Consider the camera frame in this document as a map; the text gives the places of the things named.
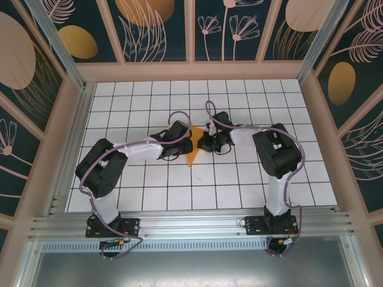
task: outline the orange triangle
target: orange triangle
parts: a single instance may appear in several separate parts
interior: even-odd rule
[[[192,165],[194,159],[196,158],[197,156],[197,152],[198,152],[198,140],[203,136],[203,132],[205,132],[204,129],[200,129],[198,127],[195,127],[195,126],[191,126],[191,142],[193,143],[193,151],[189,154],[187,154],[187,164],[189,165],[189,167]]]

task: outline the white grid mat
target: white grid mat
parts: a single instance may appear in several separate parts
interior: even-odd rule
[[[307,155],[305,168],[293,178],[291,203],[336,205],[297,80],[98,83],[79,162],[101,138],[134,142],[167,129],[172,111],[182,110],[195,126],[205,127],[208,99],[233,124],[285,125]],[[177,119],[187,121],[179,114],[172,121]],[[74,179],[67,211],[91,211],[78,185]],[[236,146],[228,155],[199,152],[191,168],[186,155],[127,166],[113,194],[120,211],[137,211],[263,207],[267,192],[268,176],[255,149]]]

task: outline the cable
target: cable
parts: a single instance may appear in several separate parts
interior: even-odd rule
[[[212,105],[212,107],[214,108],[214,113],[216,112],[216,107],[215,107],[215,104],[211,101],[211,100],[207,100],[206,103],[205,103],[205,109],[206,109],[206,112],[208,113],[209,115],[209,118],[214,121],[215,123],[223,126],[223,127],[226,127],[228,129],[233,129],[233,130],[237,130],[237,129],[246,129],[246,130],[272,130],[273,132],[278,132],[278,133],[281,133],[285,136],[287,136],[288,138],[290,138],[291,140],[293,140],[293,142],[299,147],[299,150],[300,150],[300,153],[302,154],[302,164],[292,173],[290,174],[288,177],[287,177],[287,180],[286,180],[286,183],[285,183],[285,186],[284,186],[284,189],[283,189],[283,201],[285,203],[285,205],[290,208],[290,209],[296,209],[296,208],[299,208],[299,230],[298,230],[298,239],[300,237],[300,232],[302,230],[302,207],[301,205],[295,205],[295,206],[292,206],[290,205],[288,202],[287,202],[287,188],[288,188],[288,184],[290,183],[290,180],[291,178],[296,175],[298,172],[300,172],[305,163],[306,163],[306,154],[305,154],[305,150],[303,149],[303,146],[300,144],[300,142],[294,138],[291,134],[285,132],[284,130],[280,130],[280,129],[276,129],[274,127],[265,127],[265,126],[228,126],[227,124],[224,124],[224,123],[221,123],[219,121],[217,121],[210,113],[210,105]],[[274,252],[273,250],[270,249],[270,241],[273,239],[273,237],[271,236],[270,238],[268,238],[268,243],[267,243],[267,252],[272,255],[272,256],[275,256],[275,255],[279,255],[279,256],[282,256],[282,254],[277,254],[276,252]],[[286,255],[287,253],[289,253],[293,246],[295,244],[292,245],[292,247],[284,252],[284,255]]]
[[[179,154],[176,154],[175,155],[175,158],[172,158],[171,160],[165,160],[165,158],[163,158],[162,160],[165,160],[165,161],[174,161],[176,160],[180,155]]]
[[[95,205],[95,203],[93,202],[93,197],[92,197],[92,193],[89,191],[87,192],[86,190],[83,190],[83,187],[84,187],[84,183],[85,183],[85,180],[87,179],[87,177],[89,176],[89,174],[92,172],[92,170],[101,162],[101,160],[103,160],[106,156],[108,156],[109,154],[111,154],[112,152],[114,151],[118,151],[120,149],[126,149],[130,146],[134,146],[134,145],[142,145],[142,144],[149,144],[150,142],[153,142],[153,143],[156,143],[156,144],[160,144],[160,145],[172,145],[172,144],[175,144],[177,142],[180,142],[181,140],[183,140],[184,138],[187,137],[187,135],[189,134],[189,132],[191,131],[191,126],[192,126],[192,121],[190,119],[190,116],[188,114],[186,114],[185,112],[183,111],[175,111],[173,112],[170,117],[169,117],[169,120],[168,120],[168,123],[170,125],[170,120],[172,118],[173,115],[175,114],[184,114],[188,121],[189,121],[189,124],[188,124],[188,128],[187,128],[187,131],[185,132],[185,134],[183,136],[181,136],[179,139],[176,139],[174,141],[171,141],[171,142],[158,142],[158,141],[140,141],[140,142],[132,142],[132,143],[124,143],[123,145],[119,145],[119,146],[116,146],[114,148],[111,148],[109,149],[108,151],[106,151],[105,153],[103,153],[102,155],[100,155],[100,157],[95,160],[95,162],[89,167],[89,169],[86,171],[86,173],[84,174],[83,178],[81,178],[81,181],[80,181],[80,186],[79,186],[79,189],[80,189],[80,192],[89,196],[89,201],[90,201],[90,205],[92,206],[92,209],[94,210],[94,214],[97,216],[97,218],[100,220],[100,222],[105,226],[105,228],[107,228],[108,230],[110,230],[111,232],[119,235],[119,236],[122,236],[122,237],[127,237],[127,238],[130,238],[130,239],[137,239],[139,240],[137,243],[135,243],[131,248],[129,248],[127,251],[124,251],[122,253],[119,253],[117,254],[116,256],[114,257],[111,257],[111,258],[108,258],[104,255],[104,250],[105,248],[103,248],[101,250],[101,255],[103,256],[104,259],[108,258],[110,260],[113,260],[113,259],[118,259],[118,258],[121,258],[123,256],[125,256],[126,254],[128,254],[132,249],[136,248],[142,241],[144,241],[143,238],[141,237],[138,237],[138,236],[132,236],[132,235],[128,235],[128,234],[124,234],[124,233],[121,233],[113,228],[111,228],[103,219],[102,217],[100,216],[98,210],[97,210],[97,207]]]
[[[225,152],[225,153],[223,153],[223,154],[219,154],[219,153],[217,153],[216,150],[214,150],[214,153],[215,153],[216,155],[225,155],[225,154],[228,154],[228,153],[231,152],[231,151],[232,151],[232,146],[229,145],[229,151],[227,151],[227,152]]]

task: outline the vented metal strip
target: vented metal strip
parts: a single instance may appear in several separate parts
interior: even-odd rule
[[[266,238],[249,239],[205,239],[205,240],[145,240],[134,252],[172,252],[172,251],[227,251],[266,249]],[[45,242],[41,253],[100,252],[99,241],[95,242]],[[122,248],[115,246],[106,252],[126,251],[134,243]]]

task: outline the grid line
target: grid line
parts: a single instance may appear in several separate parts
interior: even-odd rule
[[[209,90],[209,81],[208,81],[208,99],[210,99],[210,94],[209,94],[210,90]],[[212,158],[213,158],[213,172],[214,172],[214,191],[215,191],[215,208],[218,209],[218,197],[217,197],[217,180],[215,178],[215,164],[214,164],[214,153],[212,155]]]
[[[286,101],[286,105],[288,106],[288,103],[287,103],[287,99],[286,99],[285,94],[284,94],[284,98],[285,98],[285,101]],[[293,118],[291,117],[290,109],[288,109],[288,114],[289,114],[289,116],[290,116],[290,118],[291,118],[291,122],[293,122]],[[293,124],[293,129],[294,129],[294,132],[295,132],[295,135],[296,135],[297,132],[296,132],[296,130],[295,130],[294,124]],[[309,187],[310,187],[311,197],[312,197],[312,200],[314,201],[314,205],[316,206],[317,204],[315,203],[314,194],[312,193],[312,188],[311,188],[311,184],[310,184],[310,181],[309,181],[309,175],[307,174],[306,167],[304,166],[302,169],[305,171],[305,174],[306,174],[306,176],[307,176],[307,181],[308,181],[308,184],[309,184]]]

